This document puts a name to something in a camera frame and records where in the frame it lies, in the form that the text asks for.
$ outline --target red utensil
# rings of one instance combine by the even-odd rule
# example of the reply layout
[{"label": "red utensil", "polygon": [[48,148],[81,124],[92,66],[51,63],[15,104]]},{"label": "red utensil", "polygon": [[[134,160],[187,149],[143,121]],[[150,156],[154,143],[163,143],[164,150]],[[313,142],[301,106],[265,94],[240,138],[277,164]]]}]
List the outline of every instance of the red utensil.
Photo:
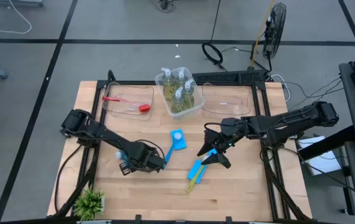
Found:
[{"label": "red utensil", "polygon": [[113,101],[113,102],[125,102],[125,103],[130,103],[136,107],[139,108],[140,112],[147,112],[151,109],[150,105],[148,105],[147,103],[144,104],[138,104],[138,103],[133,103],[129,100],[125,100],[119,97],[107,97],[107,96],[103,96],[103,100],[108,100],[108,101]]}]

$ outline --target plastic bottle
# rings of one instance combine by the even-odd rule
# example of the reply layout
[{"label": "plastic bottle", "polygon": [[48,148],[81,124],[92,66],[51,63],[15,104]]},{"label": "plastic bottle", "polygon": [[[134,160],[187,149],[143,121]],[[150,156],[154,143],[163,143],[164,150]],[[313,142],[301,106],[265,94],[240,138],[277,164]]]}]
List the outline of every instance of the plastic bottle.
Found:
[{"label": "plastic bottle", "polygon": [[182,96],[183,87],[176,90],[176,93],[172,97],[172,113],[179,113],[185,110],[184,98]]},{"label": "plastic bottle", "polygon": [[176,88],[184,87],[185,82],[187,81],[187,76],[184,75],[184,68],[178,71],[178,77],[176,78]]},{"label": "plastic bottle", "polygon": [[194,79],[190,79],[184,84],[183,98],[186,110],[194,107],[194,86],[192,85],[192,81],[194,81]]},{"label": "plastic bottle", "polygon": [[171,101],[176,90],[175,77],[172,75],[169,68],[161,68],[161,70],[165,72],[162,77],[164,81],[164,97],[167,101]]}]

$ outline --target potted plant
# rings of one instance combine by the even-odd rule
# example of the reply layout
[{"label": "potted plant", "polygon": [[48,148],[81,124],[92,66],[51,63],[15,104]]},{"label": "potted plant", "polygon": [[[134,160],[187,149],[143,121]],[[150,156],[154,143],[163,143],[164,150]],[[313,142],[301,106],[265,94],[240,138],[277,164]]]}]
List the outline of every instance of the potted plant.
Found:
[{"label": "potted plant", "polygon": [[93,189],[84,191],[75,202],[75,215],[81,221],[94,220],[96,214],[103,212],[103,195],[103,192],[94,192]]}]

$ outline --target concrete floor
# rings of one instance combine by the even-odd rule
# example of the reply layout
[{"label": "concrete floor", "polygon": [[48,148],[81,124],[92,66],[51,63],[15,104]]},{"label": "concrete floor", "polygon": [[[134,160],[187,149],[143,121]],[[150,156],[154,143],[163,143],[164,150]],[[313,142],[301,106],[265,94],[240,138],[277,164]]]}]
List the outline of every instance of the concrete floor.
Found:
[{"label": "concrete floor", "polygon": [[[344,1],[355,23],[355,0]],[[282,40],[355,41],[337,0],[282,2],[287,5]],[[31,21],[31,32],[26,35],[0,33],[0,39],[58,39],[72,0],[45,0],[44,3],[43,8],[18,7]],[[175,2],[174,12],[164,14],[157,11],[150,0],[78,0],[66,38],[209,39],[217,4],[217,0],[181,0]],[[256,0],[221,1],[214,39],[254,40],[268,4],[268,1]],[[0,29],[26,28],[12,9],[0,5]],[[9,74],[7,80],[0,80],[0,197],[55,46],[0,44],[0,69]],[[219,49],[228,47],[230,45],[217,45]],[[223,56],[223,65],[228,70],[245,70],[250,64],[249,54],[245,52],[230,50]],[[350,60],[355,60],[355,46],[282,45],[272,60],[272,74],[301,84],[310,94],[337,78],[338,64]],[[175,44],[63,44],[2,221],[46,216],[64,144],[58,130],[73,107],[80,81],[105,79],[109,69],[117,80],[152,80],[161,67],[180,66],[188,67],[192,73],[219,71],[205,60],[200,44],[178,47]],[[292,98],[287,103],[288,108],[304,98],[296,86],[289,85],[289,89]],[[333,103],[341,120],[332,128],[308,130],[307,135],[329,136],[351,124],[343,91],[326,95],[323,100]],[[314,218],[324,222],[355,222],[355,217],[338,212],[345,207],[341,189],[315,184],[308,175],[305,181]]]}]

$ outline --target clear plastic container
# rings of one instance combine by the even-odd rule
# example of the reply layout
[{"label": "clear plastic container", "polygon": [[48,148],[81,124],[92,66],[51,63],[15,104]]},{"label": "clear plastic container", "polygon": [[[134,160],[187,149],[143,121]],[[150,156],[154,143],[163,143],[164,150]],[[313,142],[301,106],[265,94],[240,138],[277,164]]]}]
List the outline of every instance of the clear plastic container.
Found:
[{"label": "clear plastic container", "polygon": [[214,86],[205,83],[202,86],[202,97],[205,104],[202,115],[209,118],[220,116],[242,116],[251,112],[251,89],[248,86]]},{"label": "clear plastic container", "polygon": [[[151,118],[154,102],[154,89],[151,86],[129,86],[112,82],[107,86],[104,96],[130,101],[128,103],[103,100],[103,108],[112,116],[139,120]],[[150,105],[150,110],[140,112],[137,105],[143,104]]]},{"label": "clear plastic container", "polygon": [[190,103],[190,107],[185,109],[185,110],[183,110],[183,111],[180,111],[178,113],[173,113],[172,112],[172,100],[167,100],[165,98],[164,94],[163,94],[163,92],[164,92],[164,79],[163,79],[163,77],[164,77],[165,74],[161,73],[161,74],[157,75],[155,77],[155,83],[158,86],[159,92],[163,96],[162,99],[163,99],[163,101],[165,103],[165,106],[166,106],[166,109],[167,109],[168,113],[174,118],[179,118],[179,117],[182,117],[182,116],[184,116],[186,114],[192,113],[192,112],[200,109],[204,105],[205,101],[204,101],[202,95],[199,93],[198,87],[197,87],[195,81],[193,81],[193,77],[192,77],[192,74],[189,71],[189,69],[185,68],[185,67],[180,67],[180,68],[173,69],[170,72],[172,73],[172,75],[175,77],[176,80],[178,79],[179,73],[183,72],[184,75],[187,77],[186,78],[186,82],[190,82],[190,85],[194,89],[194,92],[192,93],[193,103]]}]

